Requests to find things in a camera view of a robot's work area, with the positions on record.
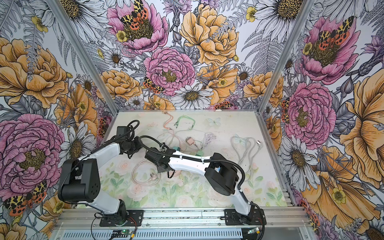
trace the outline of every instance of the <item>purple thistle flower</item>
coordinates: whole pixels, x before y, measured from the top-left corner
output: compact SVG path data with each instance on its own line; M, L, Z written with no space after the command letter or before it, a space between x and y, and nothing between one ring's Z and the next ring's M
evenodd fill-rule
M201 0L201 3L209 5L211 8L217 8L220 0Z
M180 12L185 15L191 10L191 0L164 0L165 5L164 12L168 15L169 13Z

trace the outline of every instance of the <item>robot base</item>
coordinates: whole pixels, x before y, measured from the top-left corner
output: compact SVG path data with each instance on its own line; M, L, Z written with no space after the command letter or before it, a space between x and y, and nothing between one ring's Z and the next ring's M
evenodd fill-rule
M262 225L260 220L266 224L265 214L264 210L261 209L262 216L260 216L259 211L256 209L255 206L251 207L251 210L248 214L242 215L236 212L235 209L225 209L225 224L227 226L234 226L234 225Z

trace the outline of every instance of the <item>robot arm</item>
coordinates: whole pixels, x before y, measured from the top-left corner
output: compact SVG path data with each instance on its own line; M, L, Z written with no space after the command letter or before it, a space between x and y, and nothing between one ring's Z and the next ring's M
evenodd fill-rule
M215 191L231 198L236 212L240 218L244 219L244 224L247 224L247 218L252 218L254 210L252 205L254 204L246 199L238 187L237 169L230 164L230 161L215 161L215 159L224 159L221 154L215 153L212 157L199 157L169 148L165 152L160 152L154 147L145 146L140 140L143 136L133 138L131 135L121 139L126 135L126 128L118 127L117 136L120 137L115 142L105 144L86 157L67 160L63 164L60 178L61 189L58 194L60 200L72 204L87 204L100 210L116 225L123 224L127 220L124 201L115 199L100 189L98 169L119 154L127 153L131 158L134 153L144 147L148 150L145 158L157 166L159 173L184 170L204 175Z

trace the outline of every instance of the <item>flower center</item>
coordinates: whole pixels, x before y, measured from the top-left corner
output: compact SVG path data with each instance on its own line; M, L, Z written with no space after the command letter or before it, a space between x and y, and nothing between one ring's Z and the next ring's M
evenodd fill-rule
M366 233L371 240L384 240L384 235L381 233L381 231L374 227L369 227Z
M120 39L124 39L126 36L123 31L119 32L118 35L119 35L118 38Z
M221 78L221 79L219 79L219 85L221 86L221 87L224 87L226 84L227 84L227 80L225 80L225 79L223 79L223 78Z
M63 211L64 202L57 202L55 207L53 208L53 212L56 214L60 214Z
M29 167L34 167L35 169L40 169L40 166L45 162L46 155L40 149L35 149L30 152L24 153L25 161L19 163L19 166L22 169L27 170Z
M83 144L80 140L73 141L71 146L70 154L72 159L77 159L81 156L81 152L83 150Z
M157 108L161 107L161 103L160 102L154 102L153 105L155 105L155 107L157 107Z
M308 113L303 111L303 107L299 109L299 116L297 116L296 121L300 127L305 127L308 123Z
M176 81L176 75L173 74L173 72L171 70L169 70L168 72L163 71L162 75L163 75L163 77L166 78L166 81L169 83Z
M241 73L239 77L240 77L240 80L243 81L244 79L247 79L248 74L247 73Z
M114 63L118 63L118 62L120 62L120 57L118 55L112 55L112 61Z
M298 150L293 150L292 158L293 158L293 161L296 164L296 166L304 167L305 159L304 159L304 157L303 157L301 152L299 152Z
M190 93L186 93L186 95L185 95L185 99L188 101L194 101L198 97L199 97L198 92L190 92Z
M319 49L320 41L317 41L315 45L309 52L309 56L316 61L321 63L322 67L327 66L328 64L333 63L336 58L337 51L340 48L340 45L330 44L325 50Z
M60 0L65 12L70 18L75 18L80 15L79 6L74 0Z
M85 82L84 83L84 87L85 87L85 89L87 89L88 91L90 91L91 89L92 89L92 84L90 83L90 82Z
M140 38L148 38L151 39L153 34L153 27L149 23L148 19L145 19L143 23L140 24L139 29L132 30L130 27L125 26L124 32L126 33L126 37L128 40L135 40Z
M85 102L79 102L77 104L77 108L82 111L82 112L85 112L85 110L87 109L87 107L85 106Z
M303 0L281 0L277 14L283 18L296 18Z
M292 67L292 64L293 64L292 60L288 60L287 63L285 64L285 68Z
M338 201L341 201L343 199L343 195L341 194L340 191L335 192L334 197L335 197L335 200L338 200Z

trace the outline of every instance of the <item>pink peony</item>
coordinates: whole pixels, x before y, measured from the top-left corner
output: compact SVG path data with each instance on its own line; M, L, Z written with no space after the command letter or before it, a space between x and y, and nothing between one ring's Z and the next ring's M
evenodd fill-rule
M144 60L147 77L157 86L163 87L164 94L173 96L175 91L195 81L195 69L188 55L165 47L157 49Z
M304 76L309 76L313 81L322 81L325 85L334 83L349 68L352 67L358 54L353 54L356 49L360 31L356 29L356 19L354 19L349 29L349 37L341 45L330 43L325 50L319 49L319 33L321 31L332 32L342 23L332 22L329 19L321 17L309 31L309 36L304 39L303 55L299 60L300 72Z
M149 6L144 0L143 4L144 8L148 10L148 19L140 24L138 30L131 30L129 27L125 28L120 20L121 17L132 14L134 4L131 4L130 7L124 4L123 8L116 6L116 9L107 9L108 24L112 26L109 31L113 35L118 33L119 38L116 42L123 45L123 49L126 50L123 54L127 56L153 51L160 46L164 46L168 40L166 17L161 18L153 4Z
M300 83L289 101L289 124L285 125L287 135L299 138L308 149L320 147L336 122L329 90L320 83Z
M38 184L57 183L60 144L64 134L41 115L24 114L0 123L0 197L26 195Z

